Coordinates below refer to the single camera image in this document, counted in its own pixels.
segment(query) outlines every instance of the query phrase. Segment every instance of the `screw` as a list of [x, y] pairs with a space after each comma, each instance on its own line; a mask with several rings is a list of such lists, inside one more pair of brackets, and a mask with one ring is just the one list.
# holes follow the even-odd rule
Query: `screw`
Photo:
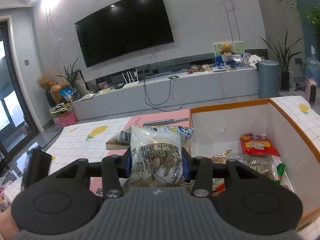
[[121, 196], [121, 191], [117, 189], [111, 189], [107, 191], [106, 196], [108, 198], [117, 198]]
[[196, 197], [207, 197], [209, 195], [209, 191], [203, 188], [199, 188], [193, 192], [193, 195]]

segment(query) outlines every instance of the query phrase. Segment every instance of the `pink storage box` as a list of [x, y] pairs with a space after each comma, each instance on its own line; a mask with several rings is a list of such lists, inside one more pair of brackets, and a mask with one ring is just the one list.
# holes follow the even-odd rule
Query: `pink storage box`
[[73, 111], [71, 111], [69, 114], [67, 114], [64, 117], [53, 119], [54, 123], [57, 124], [60, 128], [73, 125], [76, 123], [77, 119], [75, 117], [75, 114]]

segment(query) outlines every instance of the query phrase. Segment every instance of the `glass door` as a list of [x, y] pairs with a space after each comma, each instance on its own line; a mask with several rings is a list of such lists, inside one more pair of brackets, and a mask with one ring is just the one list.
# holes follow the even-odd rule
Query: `glass door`
[[37, 133], [13, 65], [7, 22], [0, 22], [0, 161], [7, 164]]

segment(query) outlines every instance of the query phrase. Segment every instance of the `tv screen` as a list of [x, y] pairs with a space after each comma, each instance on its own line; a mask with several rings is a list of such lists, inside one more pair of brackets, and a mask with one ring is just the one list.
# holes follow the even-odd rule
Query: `tv screen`
[[174, 42], [163, 0], [122, 0], [75, 26], [87, 67]]

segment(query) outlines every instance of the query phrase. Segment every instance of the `teal wall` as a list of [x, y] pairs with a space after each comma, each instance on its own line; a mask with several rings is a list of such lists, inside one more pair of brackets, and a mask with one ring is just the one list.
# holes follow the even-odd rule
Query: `teal wall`
[[302, 32], [304, 37], [304, 48], [305, 48], [305, 57], [310, 57], [311, 54], [311, 45], [317, 46], [316, 48], [316, 57], [320, 60], [320, 42], [318, 41], [316, 30], [313, 24], [308, 24], [307, 17], [305, 12], [320, 4], [320, 0], [296, 0], [299, 13], [301, 16]]

